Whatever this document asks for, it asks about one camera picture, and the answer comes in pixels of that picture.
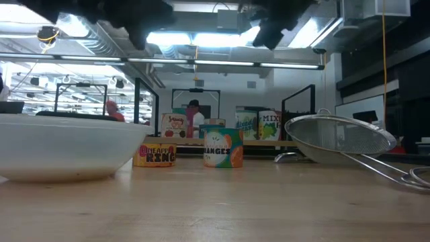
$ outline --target wooden table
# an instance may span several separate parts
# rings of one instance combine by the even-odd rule
[[[0,241],[429,241],[429,205],[430,196],[350,167],[128,163],[102,181],[0,179]]]

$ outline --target person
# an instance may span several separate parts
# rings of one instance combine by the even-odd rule
[[[120,114],[118,112],[118,106],[114,101],[107,101],[106,102],[106,110],[109,114],[109,116],[116,118],[119,122],[125,122],[126,119],[124,118],[124,115]]]
[[[193,138],[199,138],[200,125],[204,124],[204,116],[200,113],[200,104],[198,100],[191,100],[188,104],[188,108],[194,111],[193,117]]]

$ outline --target white shirt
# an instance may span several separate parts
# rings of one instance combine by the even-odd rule
[[[6,102],[8,95],[9,95],[9,88],[8,86],[4,85],[3,90],[1,90],[1,93],[0,93],[0,102]]]
[[[199,128],[201,124],[204,124],[204,116],[201,113],[194,114],[193,127]],[[193,132],[193,138],[199,138],[199,130]]]

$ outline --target can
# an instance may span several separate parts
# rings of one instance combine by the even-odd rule
[[[223,127],[226,126],[226,120],[221,118],[206,118],[204,124],[219,124]]]
[[[279,111],[260,111],[258,131],[260,140],[281,140],[282,121]]]
[[[243,130],[245,140],[258,139],[257,111],[236,111],[236,128]]]
[[[243,166],[243,130],[207,128],[204,131],[204,165],[216,168]]]
[[[163,114],[161,136],[185,138],[187,136],[187,116],[183,114]]]
[[[224,128],[224,126],[219,124],[201,124],[199,125],[200,132],[199,132],[199,138],[204,138],[204,130],[207,128]]]
[[[133,157],[139,167],[171,167],[176,162],[176,144],[143,144]]]

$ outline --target shelf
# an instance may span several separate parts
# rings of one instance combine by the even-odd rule
[[[204,139],[146,137],[144,140],[144,143],[202,146],[204,145]],[[296,147],[296,144],[292,141],[269,141],[269,140],[245,140],[244,145],[262,146],[262,147]]]

